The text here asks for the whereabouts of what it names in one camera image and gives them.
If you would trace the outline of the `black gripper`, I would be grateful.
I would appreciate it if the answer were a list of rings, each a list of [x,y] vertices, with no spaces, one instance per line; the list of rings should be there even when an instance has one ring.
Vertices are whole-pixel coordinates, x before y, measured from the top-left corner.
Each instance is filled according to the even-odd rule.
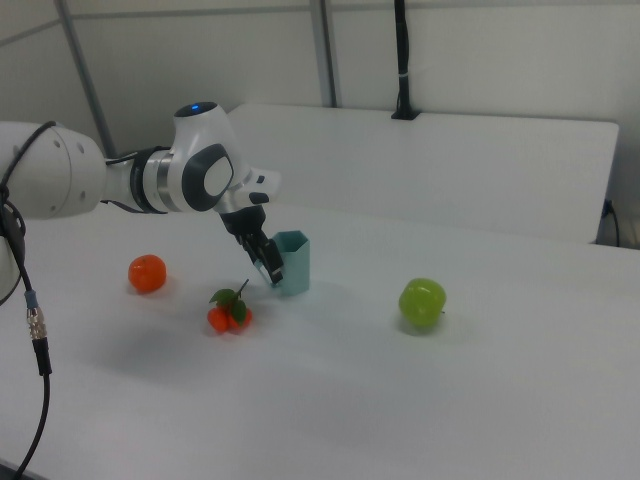
[[[262,206],[251,206],[220,215],[227,232],[243,246],[258,270],[265,274],[272,286],[283,279],[284,262],[276,243],[263,231],[266,213]]]

